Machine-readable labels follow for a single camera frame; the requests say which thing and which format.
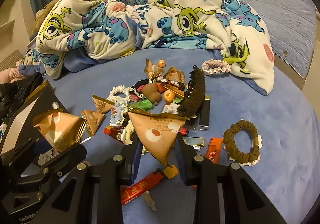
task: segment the brown scrunchie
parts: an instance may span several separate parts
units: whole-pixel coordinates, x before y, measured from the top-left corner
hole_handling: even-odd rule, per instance
[[[235,144],[235,141],[233,140],[235,134],[245,128],[249,130],[254,141],[254,146],[247,154],[240,152]],[[258,156],[260,155],[257,129],[254,124],[249,121],[240,120],[236,124],[232,124],[231,127],[224,132],[223,142],[226,145],[226,151],[230,157],[236,159],[238,163],[251,163],[257,160]]]

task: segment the toy orange fruit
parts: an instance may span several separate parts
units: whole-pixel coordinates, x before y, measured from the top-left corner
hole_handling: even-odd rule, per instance
[[[171,90],[166,90],[164,93],[163,93],[163,99],[166,101],[166,102],[172,102],[175,98],[175,95],[173,93],[173,91]]]

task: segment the black puffer jacket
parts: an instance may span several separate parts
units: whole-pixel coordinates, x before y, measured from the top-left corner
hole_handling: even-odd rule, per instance
[[[9,123],[13,114],[22,106],[27,96],[42,83],[42,76],[36,73],[13,83],[0,84],[0,122]]]

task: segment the pink oval print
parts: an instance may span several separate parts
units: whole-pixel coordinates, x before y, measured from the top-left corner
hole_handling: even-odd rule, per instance
[[[269,46],[267,44],[263,44],[264,50],[266,51],[266,54],[268,56],[269,61],[273,62],[275,60],[275,57],[270,50]]]

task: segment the brown plush toy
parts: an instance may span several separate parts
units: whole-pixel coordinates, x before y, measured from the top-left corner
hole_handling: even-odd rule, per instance
[[[157,86],[156,86],[155,82],[146,84],[142,88],[142,93],[155,106],[157,106],[159,101],[161,100],[161,94],[158,92],[158,89],[157,89]]]

